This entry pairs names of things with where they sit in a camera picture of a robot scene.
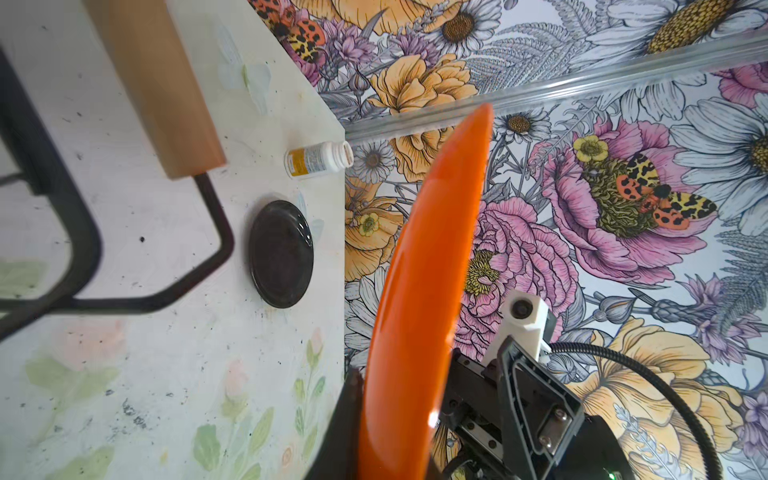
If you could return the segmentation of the black wire dish rack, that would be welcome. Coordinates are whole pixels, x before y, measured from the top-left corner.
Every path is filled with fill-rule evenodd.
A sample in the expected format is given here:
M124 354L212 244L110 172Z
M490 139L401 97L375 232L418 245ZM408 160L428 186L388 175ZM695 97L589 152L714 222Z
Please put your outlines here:
M2 189L5 266L32 260L46 267L37 283L17 285L15 298L45 295L71 263L95 267L73 304L58 305L2 346L105 346L116 338L179 350L224 337L221 314L230 310L235 281L230 262L172 303L144 311L142 302L218 254L219 224L241 228L232 169L213 171L202 186L167 178L82 3L3 2L1 48L46 130L46 147L60 156L100 234L98 245L84 244L81 230L61 224L49 197L22 184Z

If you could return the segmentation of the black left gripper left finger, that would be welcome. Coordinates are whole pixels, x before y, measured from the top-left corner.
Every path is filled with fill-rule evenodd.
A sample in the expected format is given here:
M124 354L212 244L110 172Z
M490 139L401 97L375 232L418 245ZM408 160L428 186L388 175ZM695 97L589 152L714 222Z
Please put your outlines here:
M346 375L318 454L305 475L306 480L357 478L363 384L358 369L351 369Z

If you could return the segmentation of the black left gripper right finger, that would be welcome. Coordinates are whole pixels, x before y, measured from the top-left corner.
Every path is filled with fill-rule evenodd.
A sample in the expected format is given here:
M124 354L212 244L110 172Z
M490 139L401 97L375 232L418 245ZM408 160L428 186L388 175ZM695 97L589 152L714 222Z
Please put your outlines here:
M429 461L427 465L427 471L425 474L426 480L444 480L442 469L444 465L439 458L435 458L433 455L429 455Z

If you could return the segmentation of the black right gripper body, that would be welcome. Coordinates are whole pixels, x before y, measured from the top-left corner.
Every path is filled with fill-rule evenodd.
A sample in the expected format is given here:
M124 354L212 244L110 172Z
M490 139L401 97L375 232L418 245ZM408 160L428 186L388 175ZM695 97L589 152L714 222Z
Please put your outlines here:
M634 473L606 421L513 338L488 365L454 350L440 423L458 454L443 478L631 479Z

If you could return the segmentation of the orange plate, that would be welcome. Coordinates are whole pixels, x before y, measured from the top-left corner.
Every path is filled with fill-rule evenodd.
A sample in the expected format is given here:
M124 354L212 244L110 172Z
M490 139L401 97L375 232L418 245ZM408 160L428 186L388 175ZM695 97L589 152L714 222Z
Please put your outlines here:
M365 369L360 479L422 479L439 417L492 135L483 104L440 148L397 241Z

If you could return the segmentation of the black plate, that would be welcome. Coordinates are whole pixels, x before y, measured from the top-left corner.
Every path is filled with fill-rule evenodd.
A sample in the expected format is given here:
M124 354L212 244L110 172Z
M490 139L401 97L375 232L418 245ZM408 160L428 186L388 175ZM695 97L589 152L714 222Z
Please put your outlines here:
M268 305L287 309L302 299L312 278L314 243L297 206L267 203L252 223L247 253L252 281Z

